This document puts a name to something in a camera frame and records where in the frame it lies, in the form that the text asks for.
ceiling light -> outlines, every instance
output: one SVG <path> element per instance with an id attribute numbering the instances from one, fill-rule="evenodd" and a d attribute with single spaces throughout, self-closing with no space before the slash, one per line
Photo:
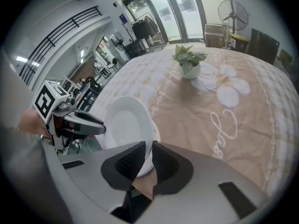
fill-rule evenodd
<path id="1" fill-rule="evenodd" d="M 17 56 L 17 61 L 20 61 L 20 62 L 27 62 L 27 59 L 24 58 L 24 57 L 21 57 L 21 56 Z"/>
<path id="2" fill-rule="evenodd" d="M 39 63 L 36 63 L 36 62 L 33 62 L 32 64 L 35 66 L 39 66 Z"/>

human hand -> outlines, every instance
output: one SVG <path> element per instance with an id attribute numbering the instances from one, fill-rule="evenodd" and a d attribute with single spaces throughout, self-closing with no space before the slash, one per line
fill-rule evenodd
<path id="1" fill-rule="evenodd" d="M 36 110 L 26 109 L 21 117 L 18 128 L 23 132 L 43 135 L 50 139 L 46 125 Z"/>

standing fan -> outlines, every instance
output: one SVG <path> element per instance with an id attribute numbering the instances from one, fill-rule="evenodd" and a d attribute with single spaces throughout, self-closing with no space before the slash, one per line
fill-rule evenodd
<path id="1" fill-rule="evenodd" d="M 113 42 L 113 45 L 118 49 L 118 50 L 120 50 L 120 51 L 124 51 L 125 50 L 125 48 L 124 48 L 124 46 L 123 46 L 123 40 L 122 39 L 118 39 L 116 36 L 112 36 L 111 37 L 111 40 L 112 40 L 112 42 Z"/>
<path id="2" fill-rule="evenodd" d="M 218 14 L 223 23 L 229 23 L 230 18 L 233 20 L 233 34 L 248 24 L 248 13 L 237 1 L 224 0 L 218 7 Z"/>

potted plant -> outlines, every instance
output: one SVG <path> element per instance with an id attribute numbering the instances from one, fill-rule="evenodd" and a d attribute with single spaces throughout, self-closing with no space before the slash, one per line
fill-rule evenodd
<path id="1" fill-rule="evenodd" d="M 186 79 L 196 78 L 200 72 L 199 62 L 206 59 L 206 54 L 190 51 L 192 46 L 185 48 L 177 45 L 176 54 L 172 56 L 180 65 L 181 76 Z"/>

